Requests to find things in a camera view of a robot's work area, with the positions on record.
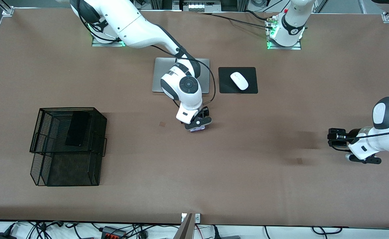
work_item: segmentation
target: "black box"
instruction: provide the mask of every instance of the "black box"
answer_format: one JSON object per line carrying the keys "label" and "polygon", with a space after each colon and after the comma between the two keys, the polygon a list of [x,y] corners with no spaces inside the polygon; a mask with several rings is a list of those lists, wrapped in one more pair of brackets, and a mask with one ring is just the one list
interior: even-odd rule
{"label": "black box", "polygon": [[95,108],[39,110],[30,152],[37,186],[100,184],[107,119]]}

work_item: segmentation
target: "black mesh organizer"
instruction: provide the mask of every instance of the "black mesh organizer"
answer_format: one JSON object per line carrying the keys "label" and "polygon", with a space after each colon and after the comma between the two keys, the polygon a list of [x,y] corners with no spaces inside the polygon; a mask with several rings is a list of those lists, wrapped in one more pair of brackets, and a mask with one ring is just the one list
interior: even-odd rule
{"label": "black mesh organizer", "polygon": [[97,186],[107,119],[95,108],[39,110],[30,152],[37,186]]}

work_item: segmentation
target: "white mouse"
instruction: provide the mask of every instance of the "white mouse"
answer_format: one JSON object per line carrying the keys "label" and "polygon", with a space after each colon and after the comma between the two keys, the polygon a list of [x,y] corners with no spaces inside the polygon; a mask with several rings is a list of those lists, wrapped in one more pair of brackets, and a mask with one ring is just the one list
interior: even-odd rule
{"label": "white mouse", "polygon": [[247,83],[245,77],[242,76],[239,72],[234,72],[229,77],[231,77],[231,80],[233,80],[237,87],[242,91],[247,89],[247,87],[249,86],[249,83]]}

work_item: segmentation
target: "black mouse pad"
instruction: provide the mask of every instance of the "black mouse pad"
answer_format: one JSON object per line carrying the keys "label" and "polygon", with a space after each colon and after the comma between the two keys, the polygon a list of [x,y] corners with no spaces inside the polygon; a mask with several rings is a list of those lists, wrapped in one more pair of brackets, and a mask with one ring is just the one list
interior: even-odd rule
{"label": "black mouse pad", "polygon": [[[245,77],[249,86],[242,91],[231,80],[230,75],[234,72],[239,72]],[[218,75],[220,77],[220,93],[240,93],[240,94],[257,94],[258,82],[256,81],[255,67],[219,67]]]}

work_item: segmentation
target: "brown tabletop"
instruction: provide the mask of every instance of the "brown tabletop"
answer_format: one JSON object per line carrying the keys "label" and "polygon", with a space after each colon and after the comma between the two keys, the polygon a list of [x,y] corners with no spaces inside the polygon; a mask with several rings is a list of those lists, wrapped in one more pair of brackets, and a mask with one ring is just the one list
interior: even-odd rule
{"label": "brown tabletop", "polygon": [[[178,223],[189,211],[203,224],[389,227],[389,153],[363,165],[326,142],[329,127],[372,124],[389,95],[379,15],[312,15],[302,50],[267,50],[263,29],[210,15],[143,15],[211,59],[217,81],[218,67],[256,67],[259,93],[218,92],[213,123],[189,133],[151,91],[164,53],[91,47],[70,9],[16,9],[0,25],[0,219]],[[35,186],[38,109],[81,106],[108,118],[100,186]]]}

